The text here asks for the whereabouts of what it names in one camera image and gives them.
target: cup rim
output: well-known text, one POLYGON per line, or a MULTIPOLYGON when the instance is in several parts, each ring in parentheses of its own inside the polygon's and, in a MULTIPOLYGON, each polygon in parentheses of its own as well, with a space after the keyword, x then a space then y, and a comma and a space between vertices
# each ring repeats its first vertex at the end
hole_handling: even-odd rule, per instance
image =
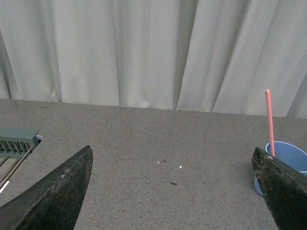
MULTIPOLYGON (((274 141, 274 143, 283 143, 283 144, 286 144, 286 145, 290 145, 290 146, 292 146, 292 147, 294 147, 294 148, 296 148, 296 149, 298 149, 298 150, 300 150, 302 153, 304 153, 306 156, 307 156, 307 153, 305 152, 305 151, 302 151, 300 148, 298 148, 297 146, 295 146, 295 145, 291 145, 291 144, 289 144, 289 143, 287 143, 287 142, 283 142, 283 141, 274 141)), ((267 145, 265 146, 265 151, 267 152, 267 153, 269 153, 268 152, 268 146, 270 145, 270 143, 267 143, 267 145)))

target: white curtain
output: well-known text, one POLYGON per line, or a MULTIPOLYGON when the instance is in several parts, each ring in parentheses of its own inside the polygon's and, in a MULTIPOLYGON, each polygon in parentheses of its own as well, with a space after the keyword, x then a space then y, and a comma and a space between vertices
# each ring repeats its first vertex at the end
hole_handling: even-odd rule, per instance
POLYGON ((0 98, 307 118, 305 0, 0 0, 0 98))

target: plastic cup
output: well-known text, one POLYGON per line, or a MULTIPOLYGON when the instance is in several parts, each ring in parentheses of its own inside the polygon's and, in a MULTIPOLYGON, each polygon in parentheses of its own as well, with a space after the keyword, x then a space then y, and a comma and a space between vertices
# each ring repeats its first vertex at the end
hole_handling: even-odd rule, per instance
MULTIPOLYGON (((275 141, 274 146, 276 158, 307 176, 307 154, 304 151, 294 145, 282 141, 275 141)), ((269 143, 265 146, 265 150, 271 154, 269 143)), ((256 176, 254 178, 254 187, 256 191, 263 196, 256 176)))

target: table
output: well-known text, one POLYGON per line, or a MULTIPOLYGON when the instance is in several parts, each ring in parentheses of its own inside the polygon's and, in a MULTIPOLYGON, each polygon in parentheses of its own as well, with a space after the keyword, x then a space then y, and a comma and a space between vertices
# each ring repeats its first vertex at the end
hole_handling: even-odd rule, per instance
MULTIPOLYGON (((277 229, 253 187, 252 154, 269 141, 265 116, 6 99, 0 106, 1 127, 43 137, 0 206, 90 145, 76 230, 277 229)), ((306 127, 307 119, 274 118, 275 139, 303 150, 306 127)))

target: straw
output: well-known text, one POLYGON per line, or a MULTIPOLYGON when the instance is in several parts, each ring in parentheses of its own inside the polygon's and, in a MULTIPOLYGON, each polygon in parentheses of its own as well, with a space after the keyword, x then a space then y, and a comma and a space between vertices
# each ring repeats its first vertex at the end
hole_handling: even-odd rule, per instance
POLYGON ((266 90, 265 98, 266 98, 266 101, 267 101, 267 112, 268 112, 268 124, 269 124, 271 154, 273 156, 275 156, 273 116, 272 116, 272 98, 271 98, 271 91, 270 90, 266 90))

